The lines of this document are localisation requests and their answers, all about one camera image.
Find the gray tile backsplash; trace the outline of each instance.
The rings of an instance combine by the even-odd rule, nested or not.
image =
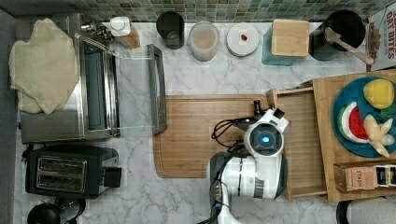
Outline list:
[[[240,22],[293,19],[323,21],[332,12],[349,9],[364,19],[396,0],[60,0],[99,21],[127,16],[156,21],[175,11],[186,21]]]

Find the black mug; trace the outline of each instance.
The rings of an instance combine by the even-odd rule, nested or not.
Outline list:
[[[325,29],[332,28],[341,36],[341,40],[353,48],[357,48],[366,35],[361,17],[350,10],[339,10],[332,13],[325,22],[309,35],[309,54],[319,61],[329,61],[340,51],[347,51],[336,43],[330,43]]]
[[[184,45],[184,20],[173,11],[164,12],[156,22],[157,31],[169,49],[180,49]]]

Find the plate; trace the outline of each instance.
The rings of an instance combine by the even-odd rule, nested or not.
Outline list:
[[[367,115],[371,114],[375,118],[376,122],[378,124],[382,124],[387,119],[381,119],[379,117],[379,114],[381,113],[381,110],[376,109],[372,107],[364,98],[363,94],[363,88],[364,86],[374,80],[378,79],[380,77],[361,77],[359,79],[356,79],[349,84],[347,84],[341,92],[338,94],[337,98],[335,99],[334,102],[334,107],[332,108],[332,127],[335,131],[335,135],[338,137],[340,140],[341,144],[343,144],[344,147],[346,147],[349,151],[362,156],[362,157],[381,157],[380,154],[378,154],[375,149],[370,145],[370,144],[357,144],[350,142],[347,140],[343,135],[341,135],[340,131],[338,130],[338,125],[337,125],[337,116],[338,113],[341,111],[341,109],[349,105],[352,102],[356,102],[359,107],[359,111],[361,112],[361,119],[364,120]],[[396,134],[396,120],[393,121],[392,127],[390,128],[388,134],[391,134],[392,136],[395,136]],[[388,147],[385,147],[389,153],[393,152],[396,150],[396,142]]]

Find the cardboard box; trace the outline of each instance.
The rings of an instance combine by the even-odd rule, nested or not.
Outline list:
[[[396,66],[396,4],[388,6],[368,18],[366,52],[375,59],[367,71]]]

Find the toaster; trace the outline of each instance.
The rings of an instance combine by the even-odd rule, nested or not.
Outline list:
[[[120,186],[119,154],[113,148],[53,145],[30,152],[28,193],[59,198],[96,199]]]

